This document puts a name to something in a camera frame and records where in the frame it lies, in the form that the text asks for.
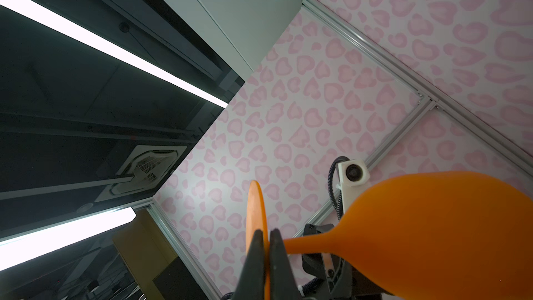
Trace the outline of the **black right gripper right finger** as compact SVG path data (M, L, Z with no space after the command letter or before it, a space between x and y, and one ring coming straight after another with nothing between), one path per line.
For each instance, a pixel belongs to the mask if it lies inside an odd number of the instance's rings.
M269 276L270 299L302 299L298 290L284 242L279 229L270 233Z

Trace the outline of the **orange wine glass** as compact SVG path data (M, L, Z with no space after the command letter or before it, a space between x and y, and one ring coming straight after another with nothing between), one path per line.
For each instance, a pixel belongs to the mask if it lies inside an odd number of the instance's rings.
M252 181L247 254L263 232L270 299L265 203ZM362 193L326 233L283 239L291 254L333 254L403 299L531 299L532 200L475 172L408 174Z

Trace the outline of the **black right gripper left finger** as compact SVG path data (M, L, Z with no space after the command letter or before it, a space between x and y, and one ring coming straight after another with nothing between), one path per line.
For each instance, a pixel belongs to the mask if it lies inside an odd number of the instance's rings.
M265 296L265 246L263 232L253 234L247 259L232 300L263 300Z

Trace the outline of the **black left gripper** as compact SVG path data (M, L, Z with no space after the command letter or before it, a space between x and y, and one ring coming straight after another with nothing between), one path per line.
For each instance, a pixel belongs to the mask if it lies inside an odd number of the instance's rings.
M302 266L314 277L301 286L304 299L382 299L387 294L347 261L332 254L304 254Z

